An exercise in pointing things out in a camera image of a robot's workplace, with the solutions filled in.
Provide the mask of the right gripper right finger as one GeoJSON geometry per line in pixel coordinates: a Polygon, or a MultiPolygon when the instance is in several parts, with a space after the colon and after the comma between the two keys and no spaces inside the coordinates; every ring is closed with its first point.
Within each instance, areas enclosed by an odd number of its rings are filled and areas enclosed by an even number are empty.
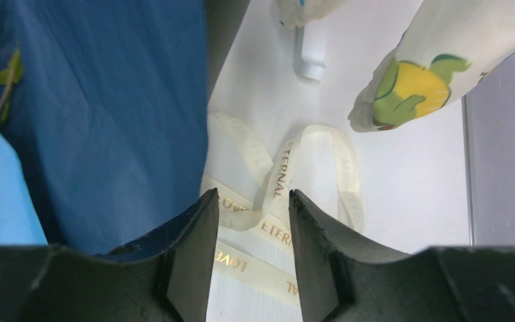
{"type": "Polygon", "coordinates": [[[290,192],[304,321],[515,321],[515,247],[435,246],[407,254],[290,192]]]}

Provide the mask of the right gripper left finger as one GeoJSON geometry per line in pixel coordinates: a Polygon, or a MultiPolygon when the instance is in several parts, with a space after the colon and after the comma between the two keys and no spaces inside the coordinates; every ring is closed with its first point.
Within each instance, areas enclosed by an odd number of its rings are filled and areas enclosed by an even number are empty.
{"type": "Polygon", "coordinates": [[[204,321],[218,223],[211,189],[107,254],[0,246],[0,321],[204,321]]]}

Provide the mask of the cream ribbon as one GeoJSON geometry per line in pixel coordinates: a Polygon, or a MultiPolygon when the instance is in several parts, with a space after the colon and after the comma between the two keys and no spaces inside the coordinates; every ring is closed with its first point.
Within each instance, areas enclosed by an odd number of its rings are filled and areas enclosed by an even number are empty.
{"type": "MultiPolygon", "coordinates": [[[[238,232],[250,232],[289,255],[293,254],[288,211],[289,185],[292,182],[303,138],[328,133],[337,174],[337,191],[348,226],[362,232],[365,215],[360,193],[357,156],[347,134],[335,127],[310,125],[287,142],[272,158],[259,135],[240,119],[224,112],[210,114],[218,120],[232,139],[239,155],[264,194],[262,203],[250,201],[208,174],[203,176],[202,190],[216,189],[219,196],[219,225],[238,232]]],[[[248,253],[218,240],[214,268],[238,281],[299,307],[296,277],[248,253]]]]}

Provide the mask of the blue wrapping paper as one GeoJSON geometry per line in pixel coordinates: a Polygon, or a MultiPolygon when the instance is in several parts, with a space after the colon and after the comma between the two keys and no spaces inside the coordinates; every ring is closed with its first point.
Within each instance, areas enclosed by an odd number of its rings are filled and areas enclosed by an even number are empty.
{"type": "Polygon", "coordinates": [[[186,210],[207,157],[203,1],[0,1],[0,246],[108,252],[186,210]]]}

